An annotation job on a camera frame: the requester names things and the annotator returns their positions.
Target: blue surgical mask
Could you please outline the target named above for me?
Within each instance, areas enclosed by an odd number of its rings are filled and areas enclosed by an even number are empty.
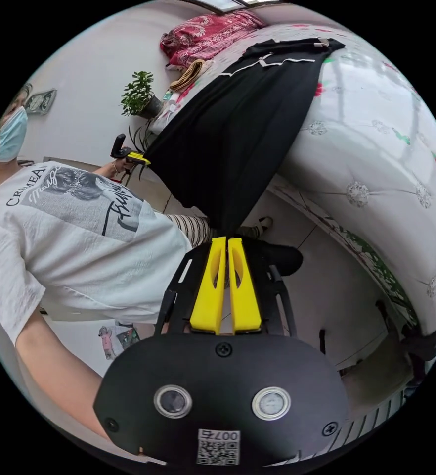
[[[27,133],[27,112],[19,107],[0,129],[0,162],[18,157]]]

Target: black skirt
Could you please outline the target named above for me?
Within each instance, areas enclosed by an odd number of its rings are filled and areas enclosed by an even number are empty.
[[[233,235],[296,139],[323,61],[344,47],[317,38],[251,46],[153,141],[150,168],[184,207]]]

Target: striped pants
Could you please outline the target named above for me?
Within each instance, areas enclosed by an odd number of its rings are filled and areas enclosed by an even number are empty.
[[[210,227],[208,218],[177,214],[166,214],[165,216],[180,228],[187,236],[193,248],[206,242],[211,242],[213,238],[217,237],[217,232]],[[257,239],[262,232],[258,226],[242,226],[238,229],[237,233],[246,238]]]

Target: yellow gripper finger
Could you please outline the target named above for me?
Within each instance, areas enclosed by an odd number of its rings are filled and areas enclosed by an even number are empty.
[[[226,272],[226,238],[213,239],[190,325],[195,330],[219,333]]]
[[[128,155],[128,158],[132,158],[133,160],[140,160],[146,166],[150,165],[149,160],[147,160],[147,158],[144,158],[144,156],[141,155],[140,153],[130,152],[130,154]]]
[[[228,259],[233,334],[257,331],[261,327],[261,315],[241,239],[228,241]]]

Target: picture frame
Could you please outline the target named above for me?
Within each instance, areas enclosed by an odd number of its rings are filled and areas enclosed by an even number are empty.
[[[49,89],[42,93],[32,94],[25,104],[25,110],[29,115],[45,115],[51,108],[56,97],[56,89]]]

